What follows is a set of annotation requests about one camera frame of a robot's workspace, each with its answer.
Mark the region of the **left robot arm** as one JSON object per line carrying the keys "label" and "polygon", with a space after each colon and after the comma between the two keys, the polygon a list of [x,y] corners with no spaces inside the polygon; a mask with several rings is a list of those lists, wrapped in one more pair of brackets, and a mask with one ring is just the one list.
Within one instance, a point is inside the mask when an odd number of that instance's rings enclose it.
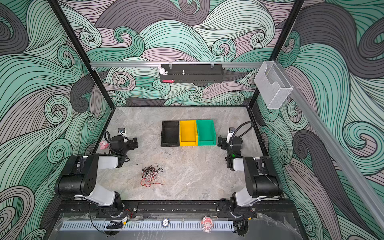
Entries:
{"label": "left robot arm", "polygon": [[70,199],[86,200],[107,211],[112,218],[120,217],[125,209],[118,192],[108,190],[97,181],[99,170],[121,168],[129,162],[128,151],[139,147],[138,139],[123,135],[107,137],[109,154],[72,155],[67,160],[55,183],[55,194]]}

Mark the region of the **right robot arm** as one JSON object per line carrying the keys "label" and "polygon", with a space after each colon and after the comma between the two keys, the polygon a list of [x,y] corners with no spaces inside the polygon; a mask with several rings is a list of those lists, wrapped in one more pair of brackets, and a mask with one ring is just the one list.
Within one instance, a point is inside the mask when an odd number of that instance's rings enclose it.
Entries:
{"label": "right robot arm", "polygon": [[244,218],[245,210],[254,212],[257,203],[281,200],[283,194],[271,158],[242,155],[242,137],[253,127],[252,122],[245,122],[237,128],[229,128],[227,137],[218,137],[218,147],[227,152],[227,168],[244,173],[245,177],[245,186],[240,191],[234,192],[229,200],[221,199],[229,204],[226,211],[236,219]]}

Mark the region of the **green storage bin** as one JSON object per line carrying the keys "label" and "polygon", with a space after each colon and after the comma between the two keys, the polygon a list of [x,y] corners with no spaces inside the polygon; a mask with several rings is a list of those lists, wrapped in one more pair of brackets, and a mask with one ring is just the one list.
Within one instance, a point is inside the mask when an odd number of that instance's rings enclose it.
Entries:
{"label": "green storage bin", "polygon": [[217,144],[213,120],[197,120],[197,130],[199,146],[214,146]]}

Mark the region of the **pink toy figurine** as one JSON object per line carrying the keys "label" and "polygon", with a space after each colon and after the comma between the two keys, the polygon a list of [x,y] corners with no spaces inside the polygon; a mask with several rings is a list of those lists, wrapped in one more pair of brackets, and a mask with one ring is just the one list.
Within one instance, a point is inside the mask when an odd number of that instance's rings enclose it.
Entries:
{"label": "pink toy figurine", "polygon": [[107,141],[101,141],[99,143],[99,146],[100,146],[100,150],[105,150],[109,148],[109,143]]}

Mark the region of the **yellow storage bin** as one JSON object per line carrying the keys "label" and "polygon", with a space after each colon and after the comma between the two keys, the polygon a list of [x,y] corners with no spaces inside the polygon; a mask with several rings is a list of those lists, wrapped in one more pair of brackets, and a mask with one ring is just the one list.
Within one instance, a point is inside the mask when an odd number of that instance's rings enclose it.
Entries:
{"label": "yellow storage bin", "polygon": [[198,131],[196,120],[180,121],[180,146],[197,146]]}

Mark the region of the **black storage bin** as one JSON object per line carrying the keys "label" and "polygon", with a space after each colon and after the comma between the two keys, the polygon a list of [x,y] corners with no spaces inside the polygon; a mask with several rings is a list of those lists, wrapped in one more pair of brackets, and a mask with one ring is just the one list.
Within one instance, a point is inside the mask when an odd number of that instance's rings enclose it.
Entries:
{"label": "black storage bin", "polygon": [[161,131],[161,146],[179,147],[180,146],[180,123],[179,121],[163,121]]}

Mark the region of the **white rabbit figurine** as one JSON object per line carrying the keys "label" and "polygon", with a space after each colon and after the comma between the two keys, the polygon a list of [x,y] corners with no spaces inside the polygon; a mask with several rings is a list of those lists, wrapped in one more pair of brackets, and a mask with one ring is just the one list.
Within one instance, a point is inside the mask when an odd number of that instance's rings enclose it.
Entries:
{"label": "white rabbit figurine", "polygon": [[167,75],[168,74],[168,71],[165,68],[163,68],[161,65],[158,65],[158,70],[159,70],[160,75]]}

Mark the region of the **pink doll figurine front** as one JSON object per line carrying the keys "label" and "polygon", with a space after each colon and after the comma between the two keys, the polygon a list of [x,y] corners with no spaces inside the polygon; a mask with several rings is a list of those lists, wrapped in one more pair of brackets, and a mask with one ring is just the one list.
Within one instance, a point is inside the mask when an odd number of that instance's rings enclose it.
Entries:
{"label": "pink doll figurine front", "polygon": [[214,222],[210,217],[207,217],[207,216],[203,217],[201,224],[202,224],[202,231],[204,233],[211,233],[212,227],[214,226]]}

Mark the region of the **round badge button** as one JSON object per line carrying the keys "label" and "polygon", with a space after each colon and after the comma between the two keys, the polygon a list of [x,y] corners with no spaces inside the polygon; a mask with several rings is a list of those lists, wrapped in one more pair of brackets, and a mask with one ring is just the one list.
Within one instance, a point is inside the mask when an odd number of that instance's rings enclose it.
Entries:
{"label": "round badge button", "polygon": [[167,219],[167,218],[164,218],[164,219],[162,220],[162,226],[163,226],[163,227],[168,227],[168,226],[169,226],[169,223],[170,223],[170,221],[169,221],[169,219]]}

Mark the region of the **clear acrylic wall box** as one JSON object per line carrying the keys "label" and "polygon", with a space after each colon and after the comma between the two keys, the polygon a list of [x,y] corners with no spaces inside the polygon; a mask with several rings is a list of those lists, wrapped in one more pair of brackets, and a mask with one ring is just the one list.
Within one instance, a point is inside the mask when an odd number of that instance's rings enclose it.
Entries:
{"label": "clear acrylic wall box", "polygon": [[279,109],[293,90],[283,66],[275,61],[264,61],[255,83],[268,109]]}

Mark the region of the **black wall shelf tray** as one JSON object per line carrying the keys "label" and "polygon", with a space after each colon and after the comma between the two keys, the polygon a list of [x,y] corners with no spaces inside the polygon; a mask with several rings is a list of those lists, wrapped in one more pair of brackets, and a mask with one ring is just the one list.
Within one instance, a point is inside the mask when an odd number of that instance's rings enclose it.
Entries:
{"label": "black wall shelf tray", "polygon": [[168,71],[167,75],[160,75],[161,81],[174,80],[174,83],[220,83],[224,79],[222,65],[161,65]]}

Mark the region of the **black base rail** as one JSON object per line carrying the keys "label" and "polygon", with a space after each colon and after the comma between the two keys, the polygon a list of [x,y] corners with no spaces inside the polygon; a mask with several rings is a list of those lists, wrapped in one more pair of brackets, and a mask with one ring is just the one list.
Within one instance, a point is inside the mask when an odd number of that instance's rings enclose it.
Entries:
{"label": "black base rail", "polygon": [[98,207],[87,201],[63,201],[59,207],[59,213],[97,213],[102,217],[124,216],[137,217],[149,214],[208,214],[219,218],[234,219],[250,218],[257,214],[292,214],[298,217],[294,203],[291,200],[260,201],[250,207],[235,207],[229,200],[211,201],[123,201],[123,206],[118,208]]}

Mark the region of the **aluminium wall rail back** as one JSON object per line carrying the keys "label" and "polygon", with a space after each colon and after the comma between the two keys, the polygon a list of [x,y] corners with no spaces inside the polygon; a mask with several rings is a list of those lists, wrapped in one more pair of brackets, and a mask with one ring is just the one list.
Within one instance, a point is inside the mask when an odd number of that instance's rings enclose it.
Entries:
{"label": "aluminium wall rail back", "polygon": [[223,68],[259,68],[263,62],[141,62],[141,61],[114,61],[114,62],[90,62],[92,68],[156,68],[158,65],[222,65]]}

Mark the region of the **aluminium wall rail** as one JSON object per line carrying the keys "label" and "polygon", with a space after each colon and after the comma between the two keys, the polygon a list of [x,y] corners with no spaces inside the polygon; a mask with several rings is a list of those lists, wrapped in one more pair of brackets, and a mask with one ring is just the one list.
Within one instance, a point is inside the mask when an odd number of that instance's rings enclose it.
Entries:
{"label": "aluminium wall rail", "polygon": [[348,153],[333,136],[318,114],[313,111],[311,106],[307,103],[305,96],[299,91],[298,87],[294,86],[283,66],[278,62],[274,63],[277,65],[278,72],[283,76],[285,82],[287,82],[293,89],[291,91],[292,97],[296,100],[303,114],[309,120],[309,123],[314,127],[319,139],[323,142],[331,157],[336,160],[339,167],[344,172],[345,176],[348,178],[349,182],[354,187],[367,209],[370,211],[378,226],[383,230],[384,203],[380,196],[375,192],[367,179],[358,170],[352,159],[348,156]]}
{"label": "aluminium wall rail", "polygon": [[259,68],[263,62],[141,62],[141,61],[114,61],[114,62],[90,62],[92,68],[156,68],[158,65],[222,65],[223,68]]}

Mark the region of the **aluminium wall rail right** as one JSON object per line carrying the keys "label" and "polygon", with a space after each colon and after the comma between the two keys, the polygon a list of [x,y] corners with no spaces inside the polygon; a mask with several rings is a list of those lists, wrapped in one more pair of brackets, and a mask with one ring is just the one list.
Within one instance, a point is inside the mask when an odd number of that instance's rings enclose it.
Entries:
{"label": "aluminium wall rail right", "polygon": [[293,89],[291,91],[292,97],[296,100],[303,114],[309,120],[309,123],[314,127],[319,139],[323,142],[331,157],[336,160],[339,167],[344,172],[345,176],[348,178],[349,182],[354,187],[367,209],[370,211],[378,226],[383,230],[384,203],[380,196],[375,192],[367,179],[358,170],[352,159],[348,156],[348,153],[333,136],[318,114],[313,111],[311,106],[307,103],[305,96],[299,91],[298,87],[294,86],[283,66],[278,62],[274,63],[277,65],[278,72],[283,76],[285,82],[287,82]]}

